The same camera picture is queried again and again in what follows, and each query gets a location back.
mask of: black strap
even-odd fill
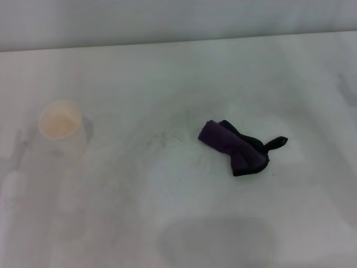
[[[267,150],[267,151],[270,151],[270,150],[275,150],[275,149],[278,149],[280,147],[283,147],[286,142],[288,141],[288,138],[285,138],[285,137],[277,137],[275,138],[274,140],[272,141],[269,141],[267,144],[264,145],[264,148]]]

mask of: paper cup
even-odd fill
[[[38,121],[42,135],[69,157],[80,157],[87,148],[82,112],[73,102],[59,100],[48,105]]]

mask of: white surface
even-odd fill
[[[2,0],[0,51],[357,30],[355,0]]]
[[[0,54],[0,175],[15,161],[27,178],[2,200],[2,267],[354,267],[356,47],[353,32]],[[80,163],[36,131],[56,99],[93,134]],[[197,140],[209,119],[289,142],[235,178]]]

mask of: white table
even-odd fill
[[[356,75],[357,32],[1,53],[2,181],[27,141],[1,267],[355,267]],[[76,165],[36,130],[57,99],[86,116]],[[210,119],[289,141],[235,178]]]

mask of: purple cloth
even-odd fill
[[[213,120],[206,123],[198,139],[230,156],[234,176],[258,173],[269,163],[268,152],[258,152],[252,145]]]

